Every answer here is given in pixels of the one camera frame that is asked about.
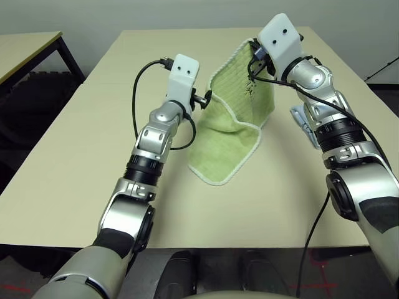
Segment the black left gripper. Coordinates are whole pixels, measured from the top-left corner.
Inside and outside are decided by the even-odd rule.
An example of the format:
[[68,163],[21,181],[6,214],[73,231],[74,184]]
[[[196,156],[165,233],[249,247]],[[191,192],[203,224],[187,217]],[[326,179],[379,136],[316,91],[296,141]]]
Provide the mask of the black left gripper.
[[195,109],[195,105],[198,104],[202,110],[204,110],[210,103],[212,97],[212,90],[208,90],[203,97],[196,94],[196,89],[191,89],[190,96],[190,107],[192,110]]

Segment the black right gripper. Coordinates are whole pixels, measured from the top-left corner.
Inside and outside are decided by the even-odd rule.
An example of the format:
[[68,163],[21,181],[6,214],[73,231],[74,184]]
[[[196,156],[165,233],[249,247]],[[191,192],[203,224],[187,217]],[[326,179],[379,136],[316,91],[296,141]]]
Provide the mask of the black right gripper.
[[248,63],[249,78],[257,77],[263,70],[274,78],[276,70],[267,50],[257,39],[250,39],[248,43],[252,52],[252,58]]

